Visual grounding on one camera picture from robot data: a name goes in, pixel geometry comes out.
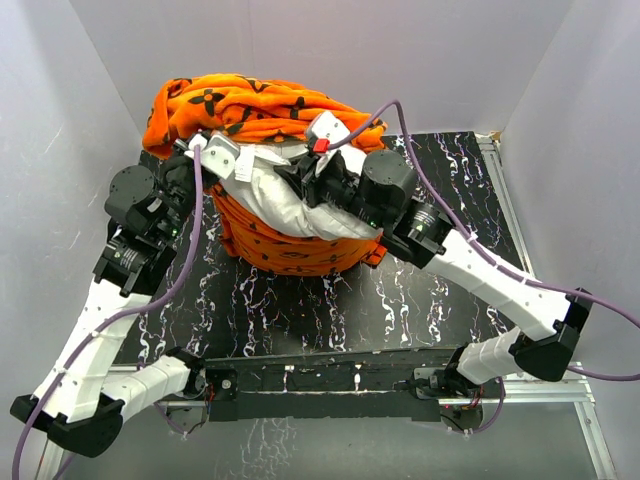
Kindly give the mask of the white pillow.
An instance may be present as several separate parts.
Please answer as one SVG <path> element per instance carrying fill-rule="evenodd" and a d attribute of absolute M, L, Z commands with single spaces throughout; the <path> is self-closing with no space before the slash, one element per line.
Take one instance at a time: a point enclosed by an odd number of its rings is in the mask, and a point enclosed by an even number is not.
<path fill-rule="evenodd" d="M 299 141 L 257 145 L 251 180 L 242 182 L 230 176 L 221 185 L 245 210 L 284 235 L 322 240 L 376 238 L 378 229 L 333 205 L 308 206 L 274 172 L 274 166 L 262 158 L 267 155 L 290 160 L 304 151 L 305 145 Z"/>

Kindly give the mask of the orange patterned pillowcase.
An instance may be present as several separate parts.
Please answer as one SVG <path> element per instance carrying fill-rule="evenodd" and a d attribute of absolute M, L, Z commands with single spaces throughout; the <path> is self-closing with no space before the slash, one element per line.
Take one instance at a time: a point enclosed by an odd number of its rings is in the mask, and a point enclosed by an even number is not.
<path fill-rule="evenodd" d="M 154 99 L 142 146 L 166 160 L 176 140 L 188 140 L 207 130 L 220 132 L 243 146 L 288 141 L 304 144 L 307 127 L 325 110 L 350 131 L 364 129 L 342 148 L 352 170 L 360 171 L 367 154 L 384 149 L 382 137 L 387 126 L 382 120 L 368 123 L 366 113 L 297 83 L 232 73 L 167 81 Z M 234 200 L 222 180 L 205 191 L 219 214 L 219 241 L 230 257 L 269 273 L 314 277 L 340 273 L 358 264 L 376 267 L 387 252 L 380 235 L 372 240 L 322 240 L 279 233 Z"/>

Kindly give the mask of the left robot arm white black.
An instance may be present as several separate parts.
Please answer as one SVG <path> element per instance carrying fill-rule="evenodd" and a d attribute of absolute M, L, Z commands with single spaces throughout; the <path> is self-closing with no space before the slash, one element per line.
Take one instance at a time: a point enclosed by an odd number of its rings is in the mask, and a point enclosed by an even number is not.
<path fill-rule="evenodd" d="M 104 210 L 107 240 L 76 325 L 46 379 L 10 409 L 27 430 L 88 458 L 134 415 L 170 395 L 197 398 L 207 383 L 202 361 L 180 347 L 127 376 L 109 373 L 136 318 L 165 306 L 191 270 L 203 213 L 199 150 L 175 153 L 161 175 L 124 168 Z"/>

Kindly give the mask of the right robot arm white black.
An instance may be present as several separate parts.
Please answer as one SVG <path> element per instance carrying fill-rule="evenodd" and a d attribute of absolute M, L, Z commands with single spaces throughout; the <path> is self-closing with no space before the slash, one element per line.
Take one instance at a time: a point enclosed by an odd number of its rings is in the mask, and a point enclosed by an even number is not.
<path fill-rule="evenodd" d="M 276 174 L 307 206 L 333 206 L 381 232 L 380 243 L 401 261 L 442 276 L 495 307 L 514 324 L 505 334 L 458 348 L 430 379 L 433 390 L 466 397 L 503 375 L 528 373 L 560 381 L 591 310 L 579 293 L 545 293 L 484 247 L 473 248 L 452 218 L 418 200 L 417 173 L 389 150 L 367 155 L 360 173 L 341 154 L 319 169 L 321 156 L 305 152 L 275 167 Z"/>

